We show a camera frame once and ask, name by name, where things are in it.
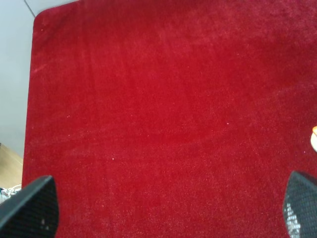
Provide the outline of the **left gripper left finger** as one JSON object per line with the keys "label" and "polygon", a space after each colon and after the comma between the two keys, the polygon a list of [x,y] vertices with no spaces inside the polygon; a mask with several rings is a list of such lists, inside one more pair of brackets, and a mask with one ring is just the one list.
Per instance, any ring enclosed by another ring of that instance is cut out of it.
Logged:
{"label": "left gripper left finger", "polygon": [[53,238],[59,224],[56,184],[41,176],[0,204],[2,238]]}

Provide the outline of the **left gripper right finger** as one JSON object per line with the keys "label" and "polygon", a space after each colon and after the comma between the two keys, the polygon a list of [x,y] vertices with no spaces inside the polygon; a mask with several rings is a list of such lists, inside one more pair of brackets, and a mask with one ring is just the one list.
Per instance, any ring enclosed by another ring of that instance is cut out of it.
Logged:
{"label": "left gripper right finger", "polygon": [[317,179],[293,171],[283,201],[283,218],[289,237],[317,236]]}

